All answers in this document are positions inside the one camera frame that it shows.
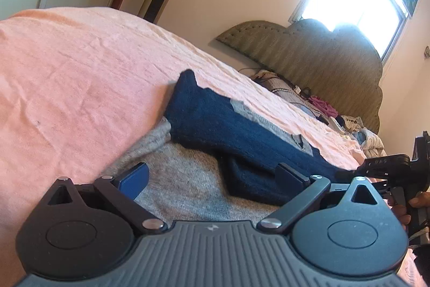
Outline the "person right hand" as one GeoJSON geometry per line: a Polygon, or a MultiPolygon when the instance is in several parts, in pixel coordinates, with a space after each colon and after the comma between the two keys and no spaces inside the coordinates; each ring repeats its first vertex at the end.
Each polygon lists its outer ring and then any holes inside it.
{"type": "MultiPolygon", "coordinates": [[[[407,229],[411,221],[411,215],[407,213],[407,208],[404,205],[398,204],[391,195],[388,197],[388,205],[391,207],[392,213],[399,220],[402,227],[407,229]]],[[[409,201],[409,205],[412,208],[428,208],[430,206],[430,193],[417,193],[417,195],[409,201]]]]}

